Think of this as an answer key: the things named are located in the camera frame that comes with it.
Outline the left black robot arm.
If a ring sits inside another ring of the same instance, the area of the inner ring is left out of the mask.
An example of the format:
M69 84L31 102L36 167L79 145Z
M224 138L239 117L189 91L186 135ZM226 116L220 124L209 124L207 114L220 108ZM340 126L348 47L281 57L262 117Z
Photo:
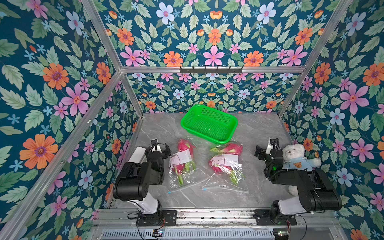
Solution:
M152 140L146 149L137 147L117 176L113 188L114 198L133 204L140 214L159 216L161 203L149 193L149 186L163 184L164 160L170 155L170 147L157 140Z

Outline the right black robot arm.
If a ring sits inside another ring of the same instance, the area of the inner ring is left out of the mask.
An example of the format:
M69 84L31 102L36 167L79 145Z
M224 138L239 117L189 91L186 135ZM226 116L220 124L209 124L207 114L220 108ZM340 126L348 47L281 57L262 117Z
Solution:
M255 157L264 161L266 179L275 185L288 186L291 198L272 203L272 220L305 213L339 211L343 204L340 195L321 170L319 158L308 159L301 144L283 149L278 139L270 139L267 148L256 147Z

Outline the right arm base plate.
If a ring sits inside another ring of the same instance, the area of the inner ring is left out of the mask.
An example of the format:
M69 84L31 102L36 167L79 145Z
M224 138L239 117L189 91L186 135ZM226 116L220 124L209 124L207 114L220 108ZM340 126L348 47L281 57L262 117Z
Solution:
M294 215L278 215L278 212L271 210L254 210L253 218L258 226L296 226L297 221Z

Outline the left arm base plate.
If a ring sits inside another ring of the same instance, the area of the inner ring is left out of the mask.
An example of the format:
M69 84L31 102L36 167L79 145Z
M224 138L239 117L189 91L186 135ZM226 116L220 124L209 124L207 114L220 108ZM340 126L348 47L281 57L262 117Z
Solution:
M174 227L177 221L176 210L159 210L154 214L143 214L141 212L137 215L138 227L155 227L155 226L171 226Z

